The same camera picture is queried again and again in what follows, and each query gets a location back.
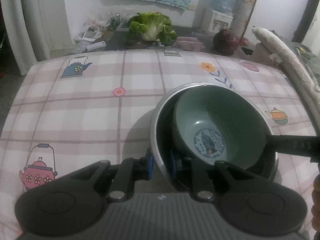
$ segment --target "metal screw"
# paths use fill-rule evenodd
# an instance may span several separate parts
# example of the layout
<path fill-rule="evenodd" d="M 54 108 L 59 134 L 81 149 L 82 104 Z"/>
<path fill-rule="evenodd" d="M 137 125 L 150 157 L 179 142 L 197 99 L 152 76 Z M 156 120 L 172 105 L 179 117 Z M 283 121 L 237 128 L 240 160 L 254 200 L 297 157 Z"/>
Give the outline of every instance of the metal screw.
<path fill-rule="evenodd" d="M 209 200 L 209 199 L 213 198 L 213 193 L 210 191 L 200 191 L 200 192 L 198 192 L 198 197 L 202 198 L 202 199 Z"/>
<path fill-rule="evenodd" d="M 122 199 L 125 196 L 125 193 L 119 190 L 115 190 L 109 193 L 109 197 L 113 199 Z"/>

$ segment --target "green leafy vegetable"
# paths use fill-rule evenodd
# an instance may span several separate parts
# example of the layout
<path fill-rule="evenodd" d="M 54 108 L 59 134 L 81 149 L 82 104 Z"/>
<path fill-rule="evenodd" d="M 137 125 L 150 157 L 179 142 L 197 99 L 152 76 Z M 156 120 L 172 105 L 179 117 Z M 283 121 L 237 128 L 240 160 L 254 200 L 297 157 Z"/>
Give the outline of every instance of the green leafy vegetable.
<path fill-rule="evenodd" d="M 145 41 L 159 41 L 170 46 L 177 35 L 168 16 L 159 13 L 137 13 L 128 21 L 129 35 L 141 34 Z"/>

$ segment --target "teapot illustration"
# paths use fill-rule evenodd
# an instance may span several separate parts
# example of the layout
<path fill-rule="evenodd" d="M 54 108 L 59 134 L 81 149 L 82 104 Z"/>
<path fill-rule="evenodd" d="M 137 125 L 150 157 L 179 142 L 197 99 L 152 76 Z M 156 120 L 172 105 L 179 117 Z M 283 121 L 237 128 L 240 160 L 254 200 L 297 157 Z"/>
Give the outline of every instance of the teapot illustration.
<path fill-rule="evenodd" d="M 69 63 L 60 78 L 81 77 L 82 72 L 92 64 L 92 62 L 86 64 L 85 62 L 87 59 L 87 56 L 80 56 L 69 60 Z"/>
<path fill-rule="evenodd" d="M 31 165 L 28 165 L 31 153 L 36 147 L 52 149 L 54 171 L 52 168 L 47 167 L 47 165 L 42 161 L 42 157 L 39 157 L 38 161 L 32 163 Z M 28 156 L 26 166 L 23 168 L 23 170 L 24 173 L 22 171 L 19 171 L 19 175 L 23 185 L 26 187 L 26 190 L 54 180 L 58 173 L 56 172 L 56 162 L 54 158 L 53 148 L 48 143 L 39 143 L 37 146 L 33 147 Z"/>
<path fill-rule="evenodd" d="M 288 116 L 286 115 L 285 112 L 276 109 L 275 107 L 271 112 L 265 111 L 270 117 L 272 118 L 273 121 L 277 124 L 287 124 L 288 123 Z"/>

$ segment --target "black handle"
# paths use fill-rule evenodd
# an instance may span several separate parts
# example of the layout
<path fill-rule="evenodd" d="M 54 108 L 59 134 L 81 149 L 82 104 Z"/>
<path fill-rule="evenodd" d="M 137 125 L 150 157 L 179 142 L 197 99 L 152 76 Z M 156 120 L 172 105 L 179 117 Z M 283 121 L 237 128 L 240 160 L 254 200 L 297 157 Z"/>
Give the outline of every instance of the black handle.
<path fill-rule="evenodd" d="M 314 162 L 320 160 L 318 136 L 267 135 L 266 147 L 279 153 L 310 157 Z"/>

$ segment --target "gray ribbed plate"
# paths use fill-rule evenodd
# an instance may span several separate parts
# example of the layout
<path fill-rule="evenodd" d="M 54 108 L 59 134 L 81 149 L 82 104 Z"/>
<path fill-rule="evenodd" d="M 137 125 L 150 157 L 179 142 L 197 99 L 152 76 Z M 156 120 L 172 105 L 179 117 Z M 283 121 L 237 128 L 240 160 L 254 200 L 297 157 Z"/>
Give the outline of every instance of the gray ribbed plate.
<path fill-rule="evenodd" d="M 49 237 L 25 233 L 19 240 Z M 257 237 L 226 223 L 215 206 L 193 200 L 188 193 L 135 193 L 131 200 L 114 203 L 92 227 L 55 240 L 303 240 L 297 233 Z"/>

